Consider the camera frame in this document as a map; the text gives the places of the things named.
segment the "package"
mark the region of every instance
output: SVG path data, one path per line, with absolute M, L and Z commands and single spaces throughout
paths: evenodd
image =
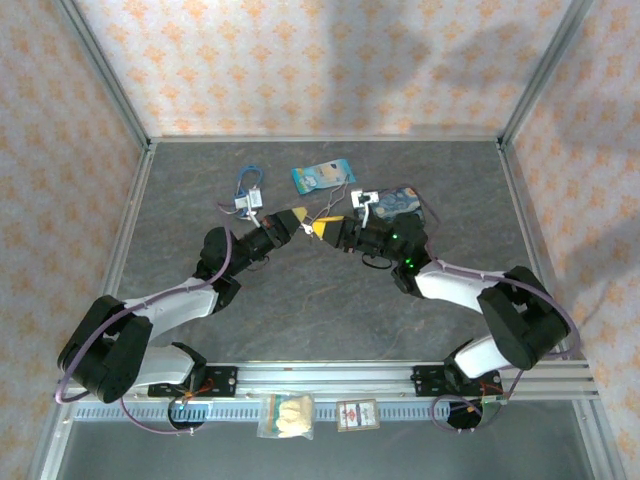
M 313 439 L 315 408 L 309 394 L 274 393 L 262 399 L 258 437 Z
M 344 158 L 322 163 L 313 167 L 294 168 L 291 170 L 293 181 L 298 192 L 309 193 L 317 188 L 337 187 L 343 183 L 353 183 L 356 177 L 351 171 L 349 162 Z
M 348 400 L 336 405 L 339 432 L 380 428 L 378 404 L 375 400 Z
M 398 188 L 392 192 L 387 192 L 380 197 L 378 203 L 370 205 L 371 214 L 391 223 L 399 213 L 415 213 L 424 225 L 424 213 L 420 206 L 420 199 L 416 192 L 409 187 Z M 356 216 L 362 220 L 364 218 L 364 208 L 356 209 Z

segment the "metal frame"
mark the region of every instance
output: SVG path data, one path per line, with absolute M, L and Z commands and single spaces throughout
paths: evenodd
M 156 145 L 151 145 L 150 147 L 144 148 L 140 154 L 138 166 L 136 167 L 131 186 L 129 187 L 127 203 L 120 218 L 116 243 L 111 251 L 107 270 L 102 279 L 100 289 L 102 295 L 115 296 L 118 292 L 118 286 L 120 285 L 127 254 L 129 253 L 131 237 L 133 236 L 133 230 L 135 229 L 136 220 L 138 219 L 138 212 L 142 205 L 142 197 L 147 187 L 147 180 L 149 179 L 149 172 L 151 171 L 155 151 Z
M 431 420 L 430 401 L 413 399 L 402 403 L 377 402 L 379 419 L 383 422 L 411 422 Z M 127 402 L 130 413 L 140 422 L 168 422 L 168 406 L 166 400 L 134 400 Z M 315 421 L 335 422 L 336 403 L 315 399 Z M 232 402 L 189 402 L 189 408 L 180 410 L 179 406 L 172 409 L 172 417 L 176 421 L 201 422 L 258 422 L 262 410 L 261 399 L 235 400 Z M 438 402 L 434 408 L 436 420 L 449 418 L 451 407 L 449 402 Z M 77 405 L 73 414 L 76 422 L 128 422 L 124 412 L 118 404 L 105 405 L 98 400 L 86 401 Z
M 78 7 L 75 0 L 53 0 L 53 2 L 58 6 L 62 16 L 69 23 L 71 30 L 76 34 L 80 45 L 87 54 L 89 62 L 95 68 L 98 78 L 102 80 L 118 113 L 127 124 L 131 135 L 142 148 L 145 148 L 149 144 L 149 136 L 129 101 L 122 84 L 109 64 L 104 51 L 100 47 L 93 30 L 84 17 L 82 10 Z
M 593 0 L 573 0 L 565 13 L 556 33 L 553 35 L 549 46 L 540 59 L 531 80 L 527 84 L 511 118 L 507 121 L 504 132 L 498 137 L 498 142 L 509 145 L 515 138 L 522 123 L 533 109 L 540 97 L 553 70 L 558 65 L 562 55 L 582 24 Z
M 472 135 L 472 134 L 432 134 L 421 135 L 384 135 L 384 136 L 170 136 L 170 137 L 151 137 L 150 144 L 157 145 L 159 143 L 229 143 L 229 142 L 491 142 L 495 140 L 495 135 Z
M 548 283 L 550 272 L 546 272 L 539 261 L 538 253 L 533 242 L 532 227 L 525 215 L 521 194 L 515 182 L 512 168 L 514 163 L 517 164 L 517 160 L 514 159 L 516 156 L 515 148 L 512 144 L 505 145 L 501 143 L 499 139 L 496 140 L 496 147 L 518 217 L 518 223 L 522 230 L 532 270 L 543 284 Z M 562 344 L 562 348 L 566 347 L 565 341 Z M 615 439 L 607 423 L 602 403 L 599 400 L 588 401 L 586 399 L 573 400 L 572 403 L 595 478 L 598 480 L 626 478 Z
M 520 194 L 514 183 L 512 172 L 512 155 L 510 146 L 527 115 L 533 109 L 544 86 L 562 55 L 575 36 L 581 22 L 589 10 L 593 0 L 573 0 L 563 17 L 551 43 L 546 49 L 538 68 L 525 88 L 503 133 L 497 138 L 484 135 L 443 136 L 433 135 L 416 137 L 167 137 L 149 138 L 128 100 L 122 85 L 109 65 L 86 19 L 74 0 L 54 0 L 60 7 L 64 17 L 70 22 L 73 30 L 87 52 L 99 77 L 105 83 L 118 112 L 127 123 L 132 135 L 143 146 L 138 169 L 132 182 L 118 232 L 117 243 L 111 253 L 109 268 L 103 280 L 103 292 L 115 294 L 129 244 L 135 228 L 135 222 L 142 203 L 142 197 L 155 147 L 160 142 L 296 142 L 296 141 L 487 141 L 495 140 L 502 162 L 505 177 L 514 202 L 520 228 L 523 232 L 527 253 L 534 272 L 544 281 L 536 250 L 532 242 L 531 226 L 527 221 L 520 201 Z M 274 389 L 295 389 L 314 391 L 321 403 L 334 402 L 347 397 L 374 397 L 381 402 L 392 405 L 414 405 L 413 385 L 409 381 L 410 368 L 423 362 L 342 362 L 342 363 L 246 363 L 240 364 L 238 392 L 243 396 L 221 401 L 216 404 L 246 405 L 255 402 L 252 398 L 256 392 Z M 513 380 L 513 373 L 502 373 L 506 385 Z M 615 441 L 606 423 L 602 405 L 598 401 L 598 393 L 589 372 L 586 361 L 541 362 L 538 366 L 523 375 L 514 401 L 521 400 L 570 400 L 573 403 L 576 418 L 580 426 L 582 438 L 588 453 L 594 475 L 598 479 L 624 478 L 622 464 L 617 453 Z M 143 391 L 132 392 L 127 397 L 132 407 L 151 405 L 157 400 L 149 399 Z M 78 404 L 55 406 L 49 414 L 45 431 L 36 449 L 36 456 L 29 470 L 29 478 L 55 478 L 57 476 L 67 439 L 78 409 L 85 408 L 92 401 L 84 399 Z

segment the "plastic bag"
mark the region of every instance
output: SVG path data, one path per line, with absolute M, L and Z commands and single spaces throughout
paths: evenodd
M 302 393 L 274 393 L 262 399 L 258 437 L 313 439 L 313 397 Z

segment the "orange patterned wall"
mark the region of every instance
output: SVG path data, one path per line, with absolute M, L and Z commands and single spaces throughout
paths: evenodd
M 51 0 L 0 8 L 0 477 L 22 479 L 139 149 Z
M 570 1 L 80 3 L 152 136 L 495 136 Z
M 640 4 L 596 2 L 516 142 L 528 216 L 640 472 Z

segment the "card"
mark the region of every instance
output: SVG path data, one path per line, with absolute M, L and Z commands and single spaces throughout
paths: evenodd
M 378 405 L 375 400 L 347 400 L 336 404 L 339 432 L 380 428 Z

